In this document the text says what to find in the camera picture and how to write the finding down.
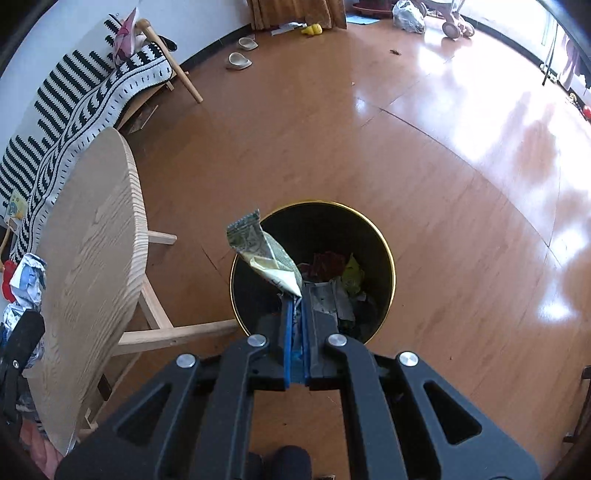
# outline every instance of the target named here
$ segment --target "white plastic bag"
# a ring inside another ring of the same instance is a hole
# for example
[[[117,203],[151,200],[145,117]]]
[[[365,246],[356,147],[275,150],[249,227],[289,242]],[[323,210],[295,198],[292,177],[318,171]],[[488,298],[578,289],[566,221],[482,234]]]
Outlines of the white plastic bag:
[[[400,0],[392,9],[394,26],[407,32],[424,33],[425,20],[410,0]]]

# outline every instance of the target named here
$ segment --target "shoe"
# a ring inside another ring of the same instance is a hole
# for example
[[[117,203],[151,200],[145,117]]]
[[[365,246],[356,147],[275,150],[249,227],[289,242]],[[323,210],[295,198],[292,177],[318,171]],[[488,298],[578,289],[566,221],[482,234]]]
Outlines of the shoe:
[[[254,50],[255,48],[257,48],[258,43],[256,43],[250,37],[242,37],[240,40],[238,40],[238,47],[241,48],[242,50],[249,51],[249,50]]]
[[[238,52],[230,53],[230,56],[226,61],[226,68],[228,70],[244,70],[251,65],[252,62],[242,55],[242,53]]]

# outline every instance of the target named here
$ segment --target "black and white striped blanket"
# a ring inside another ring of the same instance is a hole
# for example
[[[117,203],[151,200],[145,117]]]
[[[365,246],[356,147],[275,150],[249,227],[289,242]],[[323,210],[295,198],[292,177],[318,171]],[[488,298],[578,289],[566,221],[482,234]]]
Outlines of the black and white striped blanket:
[[[64,55],[37,90],[2,156],[0,212],[13,190],[28,203],[11,251],[15,262],[37,249],[51,208],[92,139],[115,126],[134,95],[172,76],[170,63],[153,43],[114,69],[112,45],[119,26],[115,17],[107,18]]]

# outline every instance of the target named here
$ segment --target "pillow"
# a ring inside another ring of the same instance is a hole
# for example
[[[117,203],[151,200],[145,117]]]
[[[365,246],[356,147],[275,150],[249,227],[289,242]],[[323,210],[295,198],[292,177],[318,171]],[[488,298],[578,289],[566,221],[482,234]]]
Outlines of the pillow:
[[[113,61],[119,66],[141,49],[145,35],[135,34],[135,23],[139,20],[139,10],[134,8],[127,19],[121,24],[121,28],[115,35],[113,43]]]

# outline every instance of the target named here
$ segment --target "yellow toy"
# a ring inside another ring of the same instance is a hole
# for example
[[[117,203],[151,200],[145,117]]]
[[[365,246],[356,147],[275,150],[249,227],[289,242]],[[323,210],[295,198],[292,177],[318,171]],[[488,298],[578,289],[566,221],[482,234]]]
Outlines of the yellow toy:
[[[307,26],[306,28],[302,28],[300,31],[303,35],[309,35],[312,37],[314,35],[320,35],[322,33],[322,27],[320,24],[315,23],[313,25]]]

